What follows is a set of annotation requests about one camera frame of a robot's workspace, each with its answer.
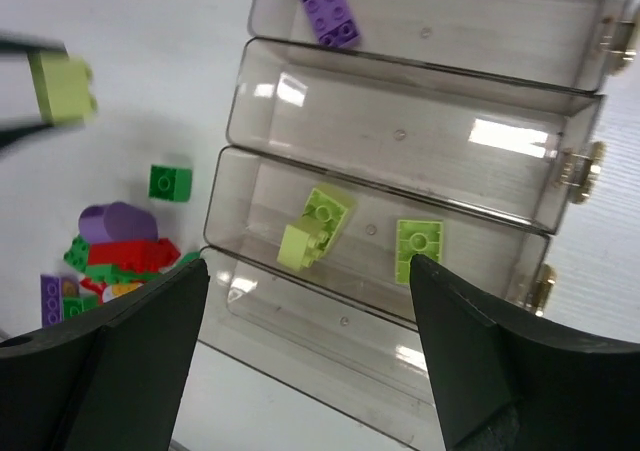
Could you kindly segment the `red lego block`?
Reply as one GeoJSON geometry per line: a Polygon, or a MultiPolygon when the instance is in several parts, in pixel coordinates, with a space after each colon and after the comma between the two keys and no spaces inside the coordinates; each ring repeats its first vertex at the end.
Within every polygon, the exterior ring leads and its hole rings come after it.
{"type": "Polygon", "coordinates": [[[181,252],[168,238],[93,244],[87,265],[116,265],[136,273],[158,272],[173,265],[181,252]]]}

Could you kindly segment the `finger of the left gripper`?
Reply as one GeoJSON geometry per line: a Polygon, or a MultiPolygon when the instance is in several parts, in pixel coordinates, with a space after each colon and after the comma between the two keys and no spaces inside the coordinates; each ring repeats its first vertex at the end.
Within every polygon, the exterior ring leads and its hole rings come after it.
{"type": "Polygon", "coordinates": [[[1,55],[21,55],[34,54],[40,52],[60,53],[67,55],[67,50],[63,42],[45,39],[36,36],[10,33],[2,31],[0,33],[0,53],[1,55]]]}
{"type": "Polygon", "coordinates": [[[41,135],[42,133],[48,133],[53,131],[60,131],[70,128],[82,127],[85,125],[85,120],[82,118],[63,120],[60,122],[21,122],[21,121],[7,121],[1,122],[1,151],[4,152],[11,146],[16,145],[18,142],[32,138],[34,136],[41,135]]]}

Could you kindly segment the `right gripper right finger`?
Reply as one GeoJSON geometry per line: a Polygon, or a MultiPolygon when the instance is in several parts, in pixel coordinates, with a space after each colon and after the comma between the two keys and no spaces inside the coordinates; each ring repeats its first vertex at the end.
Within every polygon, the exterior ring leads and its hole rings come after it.
{"type": "Polygon", "coordinates": [[[446,449],[638,449],[638,344],[535,316],[423,255],[410,291],[446,449]]]}

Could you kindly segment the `purple lego round brick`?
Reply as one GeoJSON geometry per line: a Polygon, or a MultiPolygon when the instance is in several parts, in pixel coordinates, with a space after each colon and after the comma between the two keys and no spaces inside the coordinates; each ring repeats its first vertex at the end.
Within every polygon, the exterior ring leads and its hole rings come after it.
{"type": "Polygon", "coordinates": [[[149,211],[121,201],[87,207],[79,216],[78,227],[89,244],[159,237],[156,219],[149,211]]]}

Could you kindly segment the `clear compartment organizer tray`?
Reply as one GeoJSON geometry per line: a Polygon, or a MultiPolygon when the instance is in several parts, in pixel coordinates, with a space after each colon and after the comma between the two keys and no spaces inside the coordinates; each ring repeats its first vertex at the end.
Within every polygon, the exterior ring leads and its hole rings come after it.
{"type": "Polygon", "coordinates": [[[320,45],[299,0],[253,0],[202,255],[204,345],[412,450],[443,448],[396,222],[442,221],[440,263],[541,315],[546,255],[605,147],[605,80],[635,57],[634,0],[347,0],[320,45]],[[321,259],[277,262],[328,183],[356,207],[321,259]]]}

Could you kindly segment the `green lego square brick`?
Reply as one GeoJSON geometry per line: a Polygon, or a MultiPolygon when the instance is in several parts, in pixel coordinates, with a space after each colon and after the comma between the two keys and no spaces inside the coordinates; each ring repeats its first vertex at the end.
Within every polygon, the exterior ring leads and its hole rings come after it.
{"type": "Polygon", "coordinates": [[[150,168],[148,196],[169,202],[184,203],[191,197],[193,171],[152,165],[150,168]]]}

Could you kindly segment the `red round flower lego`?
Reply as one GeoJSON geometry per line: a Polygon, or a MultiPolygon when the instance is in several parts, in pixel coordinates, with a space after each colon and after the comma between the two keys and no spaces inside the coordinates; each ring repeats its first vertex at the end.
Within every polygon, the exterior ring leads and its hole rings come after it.
{"type": "Polygon", "coordinates": [[[143,283],[107,284],[104,282],[96,282],[89,277],[85,277],[80,280],[80,285],[96,294],[98,296],[98,302],[103,304],[139,288],[143,283]]]}

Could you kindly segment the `purple lego plate brick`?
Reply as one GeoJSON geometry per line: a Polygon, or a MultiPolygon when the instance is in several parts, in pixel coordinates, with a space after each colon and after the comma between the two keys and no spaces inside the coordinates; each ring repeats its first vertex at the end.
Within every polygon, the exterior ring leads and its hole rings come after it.
{"type": "Polygon", "coordinates": [[[299,1],[320,45],[348,49],[359,43],[359,28],[347,0],[299,1]]]}

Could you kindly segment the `purple lego long plate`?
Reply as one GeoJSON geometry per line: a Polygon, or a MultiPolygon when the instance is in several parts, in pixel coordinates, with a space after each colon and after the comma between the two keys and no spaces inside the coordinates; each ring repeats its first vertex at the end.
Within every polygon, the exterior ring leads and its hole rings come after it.
{"type": "Polygon", "coordinates": [[[62,284],[59,277],[47,274],[40,275],[41,288],[41,322],[49,327],[63,320],[62,284]]]}

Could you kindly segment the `lime lego square brick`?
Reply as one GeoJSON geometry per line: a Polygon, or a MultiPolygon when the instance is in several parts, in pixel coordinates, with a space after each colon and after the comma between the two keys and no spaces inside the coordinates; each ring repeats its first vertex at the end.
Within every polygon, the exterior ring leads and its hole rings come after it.
{"type": "Polygon", "coordinates": [[[84,121],[97,111],[91,92],[93,72],[79,57],[58,52],[28,55],[34,91],[44,122],[84,121]]]}

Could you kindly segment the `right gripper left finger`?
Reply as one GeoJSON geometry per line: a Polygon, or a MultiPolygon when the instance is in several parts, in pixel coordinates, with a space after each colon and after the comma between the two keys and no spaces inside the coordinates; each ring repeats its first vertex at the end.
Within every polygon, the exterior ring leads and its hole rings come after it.
{"type": "Polygon", "coordinates": [[[208,288],[196,259],[2,342],[2,449],[168,449],[208,288]]]}

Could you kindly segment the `green lego on red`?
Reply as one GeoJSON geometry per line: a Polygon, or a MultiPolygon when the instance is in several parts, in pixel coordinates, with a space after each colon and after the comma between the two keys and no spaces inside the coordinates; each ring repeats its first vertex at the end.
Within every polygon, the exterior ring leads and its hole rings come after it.
{"type": "Polygon", "coordinates": [[[81,236],[73,238],[69,249],[63,255],[63,261],[78,273],[85,273],[91,245],[81,236]]]}

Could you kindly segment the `green lego brick left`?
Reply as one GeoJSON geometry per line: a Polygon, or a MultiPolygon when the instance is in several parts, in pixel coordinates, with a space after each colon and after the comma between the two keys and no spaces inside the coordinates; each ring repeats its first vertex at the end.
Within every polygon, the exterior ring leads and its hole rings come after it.
{"type": "Polygon", "coordinates": [[[64,297],[62,299],[63,319],[69,320],[74,316],[78,316],[86,311],[98,307],[99,304],[100,298],[95,294],[80,295],[78,297],[64,297]]]}

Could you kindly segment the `lime lego slope brick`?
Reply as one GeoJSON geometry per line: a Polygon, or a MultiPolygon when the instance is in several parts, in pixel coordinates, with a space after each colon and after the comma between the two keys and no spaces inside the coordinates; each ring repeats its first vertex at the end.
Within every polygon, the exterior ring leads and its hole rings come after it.
{"type": "Polygon", "coordinates": [[[410,265],[414,255],[420,254],[440,262],[443,254],[442,221],[400,219],[396,222],[395,282],[409,283],[410,265]]]}
{"type": "Polygon", "coordinates": [[[285,227],[277,262],[295,272],[309,268],[329,252],[355,207],[355,198],[341,188],[315,186],[301,216],[285,227]]]}

